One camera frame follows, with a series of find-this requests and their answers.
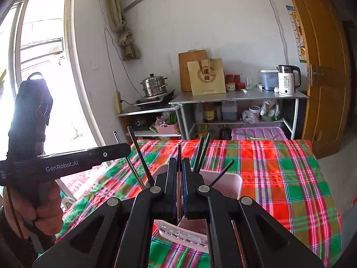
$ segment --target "purple storage box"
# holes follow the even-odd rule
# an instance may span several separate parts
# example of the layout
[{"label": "purple storage box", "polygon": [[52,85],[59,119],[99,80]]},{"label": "purple storage box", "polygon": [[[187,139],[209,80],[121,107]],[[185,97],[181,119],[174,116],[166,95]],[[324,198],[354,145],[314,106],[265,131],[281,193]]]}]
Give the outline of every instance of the purple storage box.
[{"label": "purple storage box", "polygon": [[236,128],[232,140],[288,140],[279,127]]}]

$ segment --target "electric kettle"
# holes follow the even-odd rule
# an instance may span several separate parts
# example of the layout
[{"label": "electric kettle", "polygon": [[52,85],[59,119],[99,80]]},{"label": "electric kettle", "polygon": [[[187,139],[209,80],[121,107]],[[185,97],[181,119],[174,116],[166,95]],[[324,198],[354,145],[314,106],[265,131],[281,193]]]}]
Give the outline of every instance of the electric kettle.
[{"label": "electric kettle", "polygon": [[[301,86],[301,71],[295,65],[279,65],[277,67],[278,81],[279,81],[279,94],[287,97],[292,97],[295,94],[297,87]],[[299,83],[295,85],[295,76],[293,71],[297,71]]]}]

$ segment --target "kettle handle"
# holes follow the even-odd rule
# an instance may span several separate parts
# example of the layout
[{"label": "kettle handle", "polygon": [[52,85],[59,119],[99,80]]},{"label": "kettle handle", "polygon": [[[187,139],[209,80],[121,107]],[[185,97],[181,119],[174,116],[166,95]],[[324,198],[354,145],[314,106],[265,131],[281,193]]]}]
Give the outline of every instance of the kettle handle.
[{"label": "kettle handle", "polygon": [[295,88],[298,88],[298,87],[301,86],[301,71],[300,71],[299,67],[297,67],[297,66],[295,66],[295,65],[292,66],[292,70],[293,70],[293,71],[294,71],[294,70],[297,71],[297,74],[298,74],[298,77],[299,77],[299,83],[298,83],[297,85],[295,85]]}]

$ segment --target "cutting board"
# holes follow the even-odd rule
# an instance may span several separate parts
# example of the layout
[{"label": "cutting board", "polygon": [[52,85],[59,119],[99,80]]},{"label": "cutting board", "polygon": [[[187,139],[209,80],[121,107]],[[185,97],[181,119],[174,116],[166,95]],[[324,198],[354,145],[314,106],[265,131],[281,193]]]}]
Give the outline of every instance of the cutting board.
[{"label": "cutting board", "polygon": [[206,50],[189,51],[179,53],[178,64],[180,66],[181,92],[190,92],[191,82],[187,62],[206,59]]}]

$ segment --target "door panel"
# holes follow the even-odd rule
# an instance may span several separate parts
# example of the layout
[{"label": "door panel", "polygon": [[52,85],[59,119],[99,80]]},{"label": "door panel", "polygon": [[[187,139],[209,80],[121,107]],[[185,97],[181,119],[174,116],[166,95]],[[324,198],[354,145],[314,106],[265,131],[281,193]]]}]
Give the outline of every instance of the door panel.
[{"label": "door panel", "polygon": [[331,0],[292,0],[305,39],[309,67],[303,139],[317,158],[338,151],[351,92],[345,34]]}]

